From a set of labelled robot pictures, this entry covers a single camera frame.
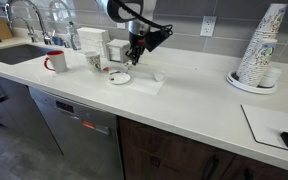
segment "mug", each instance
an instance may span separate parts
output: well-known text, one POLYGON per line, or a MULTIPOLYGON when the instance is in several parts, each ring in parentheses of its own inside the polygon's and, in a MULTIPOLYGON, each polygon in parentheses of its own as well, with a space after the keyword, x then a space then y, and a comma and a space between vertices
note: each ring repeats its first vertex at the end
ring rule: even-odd
POLYGON ((60 50, 50 51, 46 53, 48 56, 44 61, 44 67, 50 71, 55 71, 56 73, 61 73, 67 71, 67 65, 65 61, 64 52, 60 50), (48 67, 47 62, 51 61, 54 69, 48 67))
POLYGON ((97 73, 101 71, 101 59, 100 53, 96 51, 86 52, 85 59, 88 64, 88 68, 93 73, 97 73))

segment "red and white mug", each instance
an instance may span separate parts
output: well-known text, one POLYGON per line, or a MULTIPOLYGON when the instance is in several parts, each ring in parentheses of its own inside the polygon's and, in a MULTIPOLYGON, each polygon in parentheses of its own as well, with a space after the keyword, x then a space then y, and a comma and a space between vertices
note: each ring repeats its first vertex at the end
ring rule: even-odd
POLYGON ((46 53, 48 56, 44 61, 44 67, 50 71, 61 73, 67 71, 67 65, 65 61, 64 52, 60 50, 50 51, 46 53), (48 61, 51 61, 51 65, 54 69, 48 67, 48 61))

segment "stainless steel sink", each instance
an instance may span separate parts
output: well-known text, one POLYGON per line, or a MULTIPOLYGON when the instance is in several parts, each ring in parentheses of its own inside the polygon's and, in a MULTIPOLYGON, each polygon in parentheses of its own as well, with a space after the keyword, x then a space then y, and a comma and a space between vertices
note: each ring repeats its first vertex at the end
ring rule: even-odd
POLYGON ((28 44, 0 49, 0 62, 5 64, 18 64, 34 58, 44 56, 53 49, 32 46, 28 44))

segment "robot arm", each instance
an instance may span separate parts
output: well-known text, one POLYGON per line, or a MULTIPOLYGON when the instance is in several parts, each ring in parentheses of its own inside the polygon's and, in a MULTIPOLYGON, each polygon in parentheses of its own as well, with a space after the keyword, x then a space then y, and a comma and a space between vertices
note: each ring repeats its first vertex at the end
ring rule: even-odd
POLYGON ((115 22, 128 23, 131 49, 126 53, 133 65, 138 63, 145 49, 153 51, 172 32, 172 25, 161 26, 153 23, 156 0, 96 0, 115 22), (151 32, 151 27, 158 31, 151 32))

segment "floor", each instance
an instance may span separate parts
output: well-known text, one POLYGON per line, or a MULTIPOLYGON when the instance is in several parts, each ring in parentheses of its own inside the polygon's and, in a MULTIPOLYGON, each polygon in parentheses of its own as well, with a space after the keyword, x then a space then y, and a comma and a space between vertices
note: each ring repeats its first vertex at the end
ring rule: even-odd
POLYGON ((84 180, 96 174, 74 169, 57 152, 0 127, 0 180, 84 180))

